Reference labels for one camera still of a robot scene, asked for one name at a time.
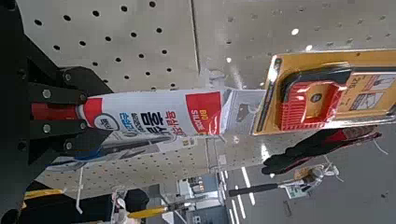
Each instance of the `screw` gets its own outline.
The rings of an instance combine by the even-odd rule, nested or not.
[[[70,76],[70,74],[68,74],[68,73],[64,74],[64,80],[70,81],[71,79],[72,79],[72,76]]]
[[[67,142],[64,144],[64,147],[66,148],[66,150],[70,150],[73,148],[73,144],[71,142]]]
[[[50,90],[43,90],[43,96],[44,96],[44,98],[49,99],[50,98]]]
[[[43,126],[43,132],[44,132],[44,133],[49,133],[49,132],[50,132],[50,125],[49,125],[49,124],[44,124],[44,126]]]
[[[80,99],[82,102],[86,102],[86,101],[87,101],[87,96],[84,95],[84,94],[81,94],[81,95],[79,96],[79,99]]]
[[[87,125],[85,124],[85,123],[81,123],[80,125],[79,125],[79,127],[81,128],[81,129],[85,129],[86,127],[87,127]]]

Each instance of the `white pegboard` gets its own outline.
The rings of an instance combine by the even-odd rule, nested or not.
[[[137,156],[128,160],[97,162],[84,167],[82,198],[103,195],[116,186],[136,189],[206,174],[207,161],[201,141],[198,147]],[[79,172],[46,171],[37,180],[54,189],[68,188],[76,197]]]
[[[198,64],[225,74],[227,86],[258,89],[277,53],[396,47],[396,15],[392,13],[396,2],[389,0],[18,3],[25,33],[53,61],[60,66],[89,67],[113,91],[202,88],[205,83]],[[218,141],[217,147],[218,155],[225,155],[227,161],[221,169],[261,163],[312,133],[225,135],[227,143]],[[109,193],[114,185],[141,188],[208,171],[203,144],[151,156],[89,167],[82,196]],[[73,188],[78,178],[75,173],[46,172],[38,179],[53,188]]]
[[[228,86],[258,89],[278,53],[395,48],[392,8],[389,0],[194,1],[200,62],[228,75]]]
[[[25,33],[58,65],[113,91],[199,87],[190,1],[19,0]]]

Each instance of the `product label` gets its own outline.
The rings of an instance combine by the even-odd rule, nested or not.
[[[381,99],[384,92],[373,92],[359,94],[349,110],[373,109]]]
[[[221,98],[219,92],[186,95],[191,123],[198,134],[219,134]]]
[[[91,127],[130,134],[219,134],[220,91],[114,93],[90,98],[80,116]]]
[[[396,74],[372,76],[363,90],[364,91],[385,90],[392,86],[395,79],[396,79]]]

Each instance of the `logo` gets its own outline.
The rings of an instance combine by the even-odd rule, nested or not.
[[[137,130],[141,133],[145,133],[146,131],[143,129],[142,124],[139,121],[139,117],[136,113],[132,113],[132,120],[134,121],[134,126],[136,127]]]
[[[110,131],[118,131],[120,129],[120,126],[116,120],[108,114],[101,114],[96,117],[94,124],[96,128],[99,129],[106,129]]]
[[[126,130],[128,130],[128,132],[134,132],[134,126],[132,125],[132,122],[129,120],[129,116],[127,113],[120,113],[120,119]]]

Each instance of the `red label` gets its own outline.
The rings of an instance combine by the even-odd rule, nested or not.
[[[199,134],[219,134],[221,98],[220,92],[186,95],[187,108],[192,125]]]
[[[84,115],[91,127],[95,127],[95,118],[102,114],[102,98],[92,98],[84,105]]]

